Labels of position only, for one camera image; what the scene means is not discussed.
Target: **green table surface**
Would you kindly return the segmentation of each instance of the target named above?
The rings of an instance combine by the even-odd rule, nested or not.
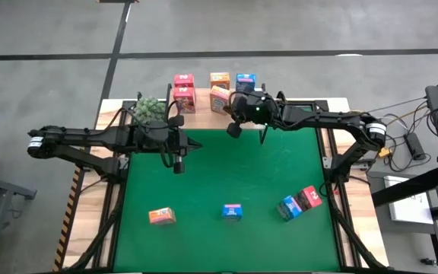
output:
[[[335,271],[339,264],[326,200],[285,222],[276,205],[323,182],[314,129],[186,130],[204,148],[184,158],[186,172],[159,155],[133,155],[116,249],[117,272]],[[223,204],[243,219],[226,221]],[[171,207],[176,224],[150,225],[148,212]]]

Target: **wooden table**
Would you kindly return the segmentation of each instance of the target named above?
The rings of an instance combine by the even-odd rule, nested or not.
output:
[[[211,112],[209,107],[209,89],[196,89],[197,109],[196,114],[185,114],[186,123],[184,129],[213,128],[225,129],[231,122],[230,117],[222,116]],[[348,112],[349,105],[346,98],[291,98],[289,100],[327,100],[329,111]],[[103,100],[97,120],[96,129],[105,128],[115,115],[116,111],[122,106],[123,99]],[[253,124],[244,125],[246,128],[261,128]],[[326,130],[322,130],[326,154],[331,154],[329,147],[329,137]],[[354,138],[348,132],[343,130],[334,130],[335,143],[338,153],[344,153],[354,142]],[[99,157],[110,157],[113,153],[105,148],[93,147],[90,153]],[[366,179],[366,174],[360,170],[352,170],[351,175]],[[104,194],[106,192],[106,183],[98,183],[80,194],[80,188],[86,187],[99,180],[94,171],[82,172],[76,167],[73,184],[66,209],[62,235],[60,237],[54,270],[61,267],[71,266],[75,263],[81,254],[87,249],[89,243],[94,239],[98,232],[100,217],[103,211]],[[351,216],[354,223],[354,230],[359,235],[370,252],[382,264],[388,266],[388,260],[381,232],[379,230],[376,212],[371,199],[370,188],[364,182],[351,179],[345,184],[348,202],[351,210]],[[114,186],[111,205],[114,205],[119,186]],[[347,236],[341,228],[344,253],[347,264],[353,265],[351,257],[351,248]],[[109,242],[111,233],[106,236],[101,256],[101,264],[104,266],[109,254]]]

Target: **small box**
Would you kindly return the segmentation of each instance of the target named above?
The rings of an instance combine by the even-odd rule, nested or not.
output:
[[[307,211],[309,209],[313,209],[316,206],[320,206],[322,204],[322,200],[317,194],[316,188],[314,186],[308,186],[300,191],[295,199],[298,201],[300,207]]]
[[[217,113],[226,115],[224,107],[229,104],[229,96],[231,92],[224,88],[214,86],[211,89],[211,110]]]
[[[194,88],[173,88],[173,99],[180,113],[195,113]]]
[[[255,90],[256,74],[238,73],[236,75],[236,91],[249,93]]]
[[[175,75],[173,77],[173,85],[176,88],[193,88],[194,75],[192,73],[186,75]]]
[[[277,206],[278,212],[285,221],[290,221],[302,214],[302,209],[292,196],[287,196]]]
[[[211,73],[211,88],[218,86],[219,88],[229,89],[230,79],[229,72],[212,72]]]
[[[222,207],[222,217],[239,221],[243,217],[243,208],[240,204],[224,205]]]
[[[166,225],[176,222],[175,212],[171,208],[152,210],[148,213],[148,217],[152,225]]]

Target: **blue box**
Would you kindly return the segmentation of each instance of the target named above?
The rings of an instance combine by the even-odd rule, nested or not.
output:
[[[303,212],[298,202],[292,196],[287,196],[283,199],[277,206],[277,210],[285,221],[290,221],[300,216]]]
[[[238,73],[236,75],[236,91],[251,92],[255,90],[256,74]]]
[[[240,204],[224,205],[222,216],[226,219],[239,221],[243,217],[243,208]]]

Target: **concrete floor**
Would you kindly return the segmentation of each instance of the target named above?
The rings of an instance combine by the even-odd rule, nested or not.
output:
[[[122,9],[93,0],[0,0],[0,54],[110,53]],[[427,48],[438,48],[438,0],[142,0],[132,6],[121,52]],[[92,126],[108,65],[0,62],[0,178],[38,189],[34,201],[14,203],[24,213],[3,231],[0,273],[51,270],[73,167],[27,156],[26,133],[45,125]],[[422,97],[425,86],[438,84],[438,55],[121,60],[109,97],[138,91],[163,97],[176,73],[194,73],[204,87],[217,71],[255,72],[270,92],[347,97],[351,108],[369,110]],[[406,113],[417,104],[375,114]],[[424,125],[419,130],[427,152],[438,155],[436,138]],[[398,160],[406,161],[401,152]],[[430,239],[383,233],[383,240],[396,269],[438,272],[417,263],[433,256]]]

